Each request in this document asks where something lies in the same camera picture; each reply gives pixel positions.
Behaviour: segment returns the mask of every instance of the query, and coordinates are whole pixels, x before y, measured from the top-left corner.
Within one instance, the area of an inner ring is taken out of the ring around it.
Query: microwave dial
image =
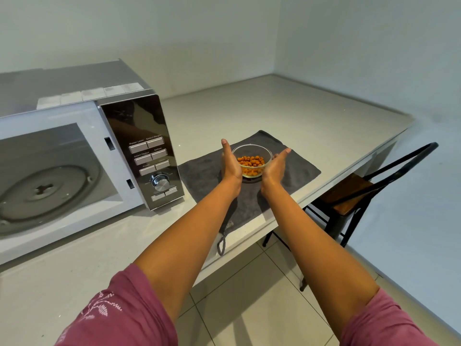
[[[158,192],[165,192],[170,188],[170,179],[167,175],[152,176],[152,185]]]

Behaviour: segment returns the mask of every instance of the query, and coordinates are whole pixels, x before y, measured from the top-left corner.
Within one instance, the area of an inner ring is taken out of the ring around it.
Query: microwave button
[[[150,198],[151,198],[152,201],[154,202],[154,201],[156,201],[156,200],[158,200],[158,199],[160,199],[160,198],[163,198],[164,196],[165,196],[165,193],[160,193],[160,194],[156,194],[155,196],[152,196],[152,197],[150,197]]]
[[[155,159],[161,158],[162,156],[166,156],[166,155],[167,155],[166,149],[162,149],[162,150],[159,150],[158,152],[152,153],[151,157],[152,157],[152,160],[155,160]]]
[[[173,187],[165,192],[166,196],[169,196],[170,194],[173,194],[174,192],[177,192],[177,188]]]
[[[144,175],[147,175],[148,173],[152,173],[154,171],[155,171],[155,165],[152,165],[152,166],[145,167],[145,168],[139,170],[139,173],[141,174],[141,176],[144,176]]]
[[[170,160],[166,160],[166,161],[163,161],[161,163],[155,164],[155,168],[157,170],[163,169],[163,168],[165,168],[167,166],[170,166]]]
[[[154,140],[147,141],[147,148],[158,147],[164,144],[163,137],[156,138]]]
[[[131,154],[137,153],[137,152],[142,152],[143,150],[146,150],[149,148],[147,146],[147,143],[138,143],[133,146],[130,146],[130,152]]]
[[[135,159],[135,164],[136,165],[141,165],[141,164],[147,163],[148,161],[151,161],[151,160],[152,160],[152,157],[150,156],[150,154],[148,154],[148,155],[136,158]]]

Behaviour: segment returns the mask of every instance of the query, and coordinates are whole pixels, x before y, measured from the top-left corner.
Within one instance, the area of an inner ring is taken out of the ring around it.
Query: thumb
[[[279,156],[276,157],[276,159],[280,159],[280,161],[285,161],[285,159],[287,158],[288,154],[290,154],[290,152],[291,152],[291,148],[286,148],[284,151],[279,153]]]
[[[227,142],[227,140],[225,140],[225,139],[222,139],[221,144],[223,145],[224,155],[226,157],[231,155],[232,151],[231,151],[231,146],[229,145],[229,142]]]

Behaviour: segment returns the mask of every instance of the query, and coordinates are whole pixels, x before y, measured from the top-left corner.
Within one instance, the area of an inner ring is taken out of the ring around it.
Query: pink shirt
[[[130,264],[62,332],[56,345],[177,345],[176,330],[144,273]],[[341,346],[433,346],[385,291],[343,330]]]

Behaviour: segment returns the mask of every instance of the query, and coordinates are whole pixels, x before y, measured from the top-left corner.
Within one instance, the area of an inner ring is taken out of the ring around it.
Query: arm
[[[261,192],[285,233],[291,252],[331,329],[340,340],[348,321],[365,308],[379,286],[280,185],[290,151],[286,149],[266,167]]]
[[[223,180],[135,260],[173,322],[242,184],[242,168],[226,140]]]

